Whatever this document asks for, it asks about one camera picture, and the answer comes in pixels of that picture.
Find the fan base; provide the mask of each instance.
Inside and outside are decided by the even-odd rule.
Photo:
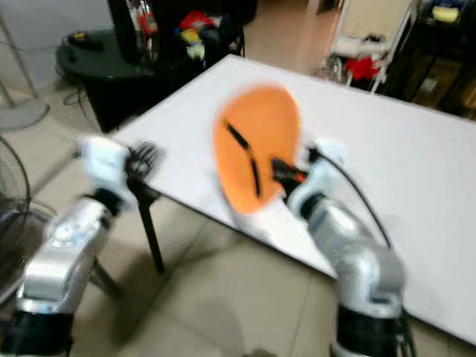
[[[0,131],[8,132],[32,126],[43,119],[48,105],[38,99],[18,103],[14,108],[0,109]]]

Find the orange paddle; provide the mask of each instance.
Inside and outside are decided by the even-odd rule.
[[[271,160],[294,163],[299,130],[298,108],[281,87],[252,89],[222,110],[213,142],[222,189],[234,210],[255,212],[280,192]]]

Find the tile floor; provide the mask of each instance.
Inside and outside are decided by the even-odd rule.
[[[246,30],[248,57],[309,73],[325,55],[335,14],[309,22],[305,6],[301,0],[262,0]],[[62,105],[70,91],[46,96],[51,110],[41,123],[4,135],[33,185],[68,154],[72,139],[94,132],[77,106]],[[60,209],[87,188],[71,164],[37,198]],[[73,356],[239,357],[257,348],[279,357],[328,356],[332,281],[166,199],[152,215],[167,273],[155,272],[138,215],[122,217],[100,261],[123,294],[112,300],[87,288]],[[417,321],[412,327],[420,356],[476,356],[445,333]]]

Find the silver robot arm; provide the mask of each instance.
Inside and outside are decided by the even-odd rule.
[[[399,348],[403,356],[409,349],[414,354],[402,309],[403,264],[344,204],[329,198],[329,173],[335,168],[322,158],[312,162],[308,173],[278,159],[273,167],[290,211],[306,220],[317,249],[337,274],[337,336],[330,355],[396,357]]]
[[[48,224],[42,247],[25,268],[2,356],[68,356],[74,313],[96,256],[115,219],[137,203],[128,179],[144,179],[157,153],[148,147],[138,160],[130,148],[94,137],[80,141],[80,156],[93,193]]]

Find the white table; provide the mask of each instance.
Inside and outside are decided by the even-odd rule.
[[[119,131],[128,144],[167,150],[151,186],[333,275],[301,223],[281,202],[253,216],[230,211],[216,176],[212,123],[253,83],[282,83],[294,96],[303,141],[333,138],[347,146],[347,168],[361,184],[405,262],[408,311],[476,344],[476,125],[365,92],[227,57]],[[339,198],[371,222],[343,182]]]

